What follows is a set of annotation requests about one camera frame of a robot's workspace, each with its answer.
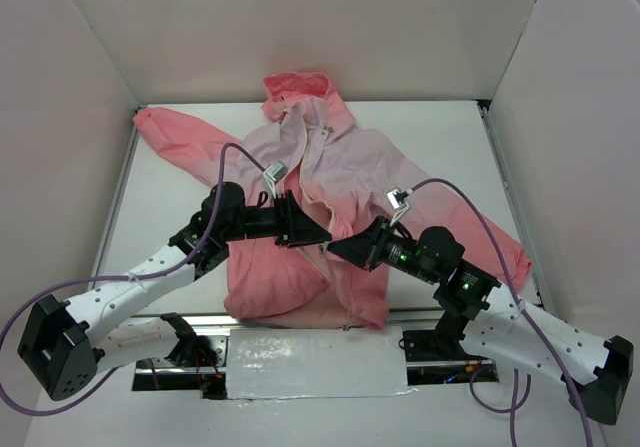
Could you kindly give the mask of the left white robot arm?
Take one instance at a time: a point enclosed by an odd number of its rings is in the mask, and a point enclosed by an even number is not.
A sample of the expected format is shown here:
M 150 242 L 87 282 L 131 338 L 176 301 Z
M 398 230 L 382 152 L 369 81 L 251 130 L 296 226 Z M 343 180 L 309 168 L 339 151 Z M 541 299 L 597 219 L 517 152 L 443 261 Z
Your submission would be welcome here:
M 240 185 L 223 182 L 185 227 L 128 273 L 64 301 L 48 294 L 35 302 L 18 355 L 53 401 L 78 394 L 99 372 L 146 358 L 216 368 L 215 345 L 181 315 L 167 313 L 145 324 L 131 319 L 216 269 L 228 258 L 230 243 L 259 238 L 297 248 L 328 242 L 331 235 L 303 212 L 291 191 L 249 206 Z

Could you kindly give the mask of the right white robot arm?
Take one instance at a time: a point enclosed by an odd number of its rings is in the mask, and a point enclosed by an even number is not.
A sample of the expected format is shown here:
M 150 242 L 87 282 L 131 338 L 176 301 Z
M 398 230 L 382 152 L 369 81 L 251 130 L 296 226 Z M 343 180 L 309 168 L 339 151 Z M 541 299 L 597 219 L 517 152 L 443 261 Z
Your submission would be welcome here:
M 444 310 L 434 337 L 442 356 L 485 357 L 545 377 L 576 392 L 570 402 L 589 419 L 617 423 L 633 373 L 632 343 L 589 334 L 514 301 L 507 285 L 464 260 L 463 246 L 448 229 L 429 227 L 410 239 L 379 216 L 328 250 L 365 271 L 386 265 L 435 285 L 434 298 Z

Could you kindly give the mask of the pink hooded zip jacket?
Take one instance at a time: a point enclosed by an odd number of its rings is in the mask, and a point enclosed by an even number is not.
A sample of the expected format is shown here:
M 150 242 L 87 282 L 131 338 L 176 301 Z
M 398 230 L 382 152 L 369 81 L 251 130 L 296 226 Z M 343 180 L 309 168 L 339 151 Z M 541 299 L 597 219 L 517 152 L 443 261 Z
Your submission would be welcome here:
M 280 73 L 263 84 L 267 123 L 245 137 L 241 150 L 228 133 L 166 108 L 145 108 L 134 124 L 160 157 L 207 185 L 239 184 L 249 203 L 263 188 L 262 169 L 282 161 L 283 188 L 337 240 L 390 214 L 388 191 L 416 187 L 402 220 L 410 233 L 443 226 L 464 246 L 468 262 L 523 286 L 532 268 L 524 247 L 492 221 L 479 220 L 455 193 L 429 183 L 381 131 L 359 128 L 326 75 Z M 234 318 L 370 328 L 387 320 L 387 266 L 368 272 L 321 246 L 279 248 L 269 238 L 234 242 L 229 251 L 224 306 Z

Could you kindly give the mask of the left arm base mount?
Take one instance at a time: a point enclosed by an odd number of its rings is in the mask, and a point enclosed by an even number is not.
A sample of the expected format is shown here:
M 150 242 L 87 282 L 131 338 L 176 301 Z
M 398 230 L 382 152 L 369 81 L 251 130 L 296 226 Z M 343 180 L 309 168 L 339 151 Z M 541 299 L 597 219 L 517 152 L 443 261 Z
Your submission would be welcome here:
M 224 400 L 226 390 L 226 335 L 201 335 L 179 314 L 159 317 L 169 326 L 176 342 L 160 357 L 136 363 L 134 392 L 194 391 L 202 398 Z

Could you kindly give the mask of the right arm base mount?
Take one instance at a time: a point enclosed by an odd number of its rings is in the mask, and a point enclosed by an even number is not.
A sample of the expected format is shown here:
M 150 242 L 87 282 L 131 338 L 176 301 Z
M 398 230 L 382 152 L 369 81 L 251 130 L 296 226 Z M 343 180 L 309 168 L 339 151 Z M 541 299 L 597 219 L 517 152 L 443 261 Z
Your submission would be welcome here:
M 410 386 L 468 384 L 473 375 L 478 382 L 498 381 L 491 360 L 464 353 L 434 330 L 404 330 L 398 347 Z

